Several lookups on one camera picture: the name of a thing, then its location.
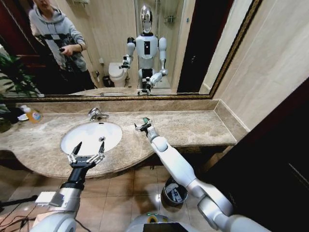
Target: chrome robot head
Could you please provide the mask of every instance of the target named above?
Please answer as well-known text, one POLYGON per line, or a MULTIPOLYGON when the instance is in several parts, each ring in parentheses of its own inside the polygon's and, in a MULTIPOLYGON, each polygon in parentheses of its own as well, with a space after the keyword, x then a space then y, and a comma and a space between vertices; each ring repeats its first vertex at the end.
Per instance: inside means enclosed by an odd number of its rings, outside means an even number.
POLYGON ((153 13, 149 6, 143 5, 140 10, 140 21, 143 27, 144 33, 149 33, 151 31, 151 24, 153 22, 153 13))

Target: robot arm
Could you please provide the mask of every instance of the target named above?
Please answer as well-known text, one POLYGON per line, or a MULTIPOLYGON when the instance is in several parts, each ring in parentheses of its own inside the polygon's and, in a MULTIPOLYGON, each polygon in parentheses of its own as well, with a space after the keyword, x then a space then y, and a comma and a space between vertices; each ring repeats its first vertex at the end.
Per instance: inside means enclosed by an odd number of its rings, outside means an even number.
POLYGON ((159 40, 159 59, 161 64, 161 70, 150 77, 147 81, 146 88, 151 89, 157 82, 159 82, 163 76, 166 76, 169 72, 165 69, 166 62, 166 47, 167 42, 164 37, 159 40))
POLYGON ((160 63, 161 63, 160 73, 162 73, 163 76, 166 76, 168 74, 168 70, 165 69, 166 47, 167 47, 166 39, 164 37, 162 37, 159 40, 159 59, 160 59, 160 63))
POLYGON ((127 54, 124 56, 124 60, 122 61, 122 65, 119 66, 119 68, 126 68, 129 69, 131 66, 131 63, 133 61, 133 53, 136 47, 135 39, 132 37, 129 37, 127 39, 127 54))
POLYGON ((52 206, 49 215, 35 225, 31 232, 74 232, 75 217, 80 206, 80 195, 84 189, 87 171, 104 159, 104 140, 94 156, 77 156, 82 142, 68 154, 70 166, 73 168, 68 180, 56 192, 42 192, 36 200, 38 205, 52 206))
POLYGON ((231 202, 215 186, 198 180, 192 166, 155 131, 151 120, 148 118, 144 120, 147 123, 141 127, 135 125, 135 130, 146 132, 153 150, 176 182, 184 186, 191 195, 200 199, 197 205, 199 212, 212 228, 223 232, 269 231, 247 217, 232 215, 231 202))

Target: faucet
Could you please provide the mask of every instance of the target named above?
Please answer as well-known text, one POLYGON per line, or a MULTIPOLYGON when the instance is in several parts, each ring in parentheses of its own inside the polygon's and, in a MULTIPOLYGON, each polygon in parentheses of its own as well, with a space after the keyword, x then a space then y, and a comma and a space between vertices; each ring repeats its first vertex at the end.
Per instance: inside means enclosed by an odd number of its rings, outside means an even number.
POLYGON ((88 116, 91 116, 90 122, 93 122, 94 120, 100 120, 104 118, 109 118, 109 115, 102 114, 101 111, 98 108, 93 108, 89 111, 88 116))

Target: trash can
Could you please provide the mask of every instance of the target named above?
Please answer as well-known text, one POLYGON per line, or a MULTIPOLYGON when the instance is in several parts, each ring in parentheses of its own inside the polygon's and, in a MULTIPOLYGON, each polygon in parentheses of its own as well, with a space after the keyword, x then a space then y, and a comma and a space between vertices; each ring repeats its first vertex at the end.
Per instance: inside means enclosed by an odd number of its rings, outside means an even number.
POLYGON ((115 87, 114 82, 110 79, 110 76, 103 77, 103 84, 105 87, 115 87))
POLYGON ((178 184, 171 176, 163 186, 162 199, 167 205, 178 206, 182 204, 188 197, 188 191, 184 186, 178 184))

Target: gold mirror frame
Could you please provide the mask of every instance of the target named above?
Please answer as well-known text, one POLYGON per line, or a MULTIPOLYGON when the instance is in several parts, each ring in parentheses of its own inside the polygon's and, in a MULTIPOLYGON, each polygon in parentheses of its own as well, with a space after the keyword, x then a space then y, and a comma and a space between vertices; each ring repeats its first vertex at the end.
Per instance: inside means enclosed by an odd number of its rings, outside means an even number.
POLYGON ((178 95, 150 95, 150 96, 115 96, 115 97, 94 97, 94 96, 77 96, 77 95, 46 95, 44 98, 5 98, 6 102, 88 102, 88 101, 130 101, 130 100, 197 100, 197 99, 212 99, 216 93, 221 80, 223 79, 234 55, 236 54, 241 41, 243 40, 262 0, 253 0, 246 16, 237 32, 237 35, 231 45, 230 50, 221 66, 221 69, 216 77, 216 80, 209 94, 178 94, 178 95))

